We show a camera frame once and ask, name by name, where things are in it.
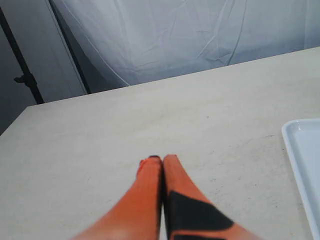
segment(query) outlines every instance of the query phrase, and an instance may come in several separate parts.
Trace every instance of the white tray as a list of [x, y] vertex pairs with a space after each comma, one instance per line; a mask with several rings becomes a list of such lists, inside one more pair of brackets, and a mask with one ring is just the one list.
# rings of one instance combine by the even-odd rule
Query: white tray
[[313, 238], [320, 240], [320, 119], [289, 121], [282, 135]]

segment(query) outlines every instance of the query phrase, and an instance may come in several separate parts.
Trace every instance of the table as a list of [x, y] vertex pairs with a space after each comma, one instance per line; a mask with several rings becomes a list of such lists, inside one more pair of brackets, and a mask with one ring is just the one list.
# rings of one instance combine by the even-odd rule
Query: table
[[0, 238], [70, 238], [140, 159], [175, 153], [246, 228], [312, 239], [281, 127], [320, 117], [319, 62], [320, 47], [28, 107], [0, 136]]

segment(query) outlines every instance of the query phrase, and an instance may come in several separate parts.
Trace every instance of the white backdrop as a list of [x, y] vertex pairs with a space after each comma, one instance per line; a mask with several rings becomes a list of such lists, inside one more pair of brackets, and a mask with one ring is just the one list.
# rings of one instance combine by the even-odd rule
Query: white backdrop
[[119, 86], [320, 46], [320, 0], [54, 0]]

